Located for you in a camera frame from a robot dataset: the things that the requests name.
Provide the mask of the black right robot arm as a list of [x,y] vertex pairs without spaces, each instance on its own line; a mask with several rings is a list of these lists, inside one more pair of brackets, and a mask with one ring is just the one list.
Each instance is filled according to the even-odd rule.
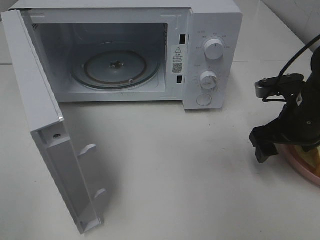
[[278,154],[280,145],[300,146],[309,152],[320,145],[320,51],[311,58],[307,80],[299,73],[265,78],[255,83],[257,98],[272,96],[285,105],[270,123],[253,128],[249,139],[259,163]]

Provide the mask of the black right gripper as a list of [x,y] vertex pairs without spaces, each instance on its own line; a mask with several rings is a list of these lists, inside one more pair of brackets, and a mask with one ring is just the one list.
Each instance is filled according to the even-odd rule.
[[286,99],[280,115],[249,135],[259,163],[278,155],[274,144],[301,146],[308,153],[320,146],[320,88],[303,87]]

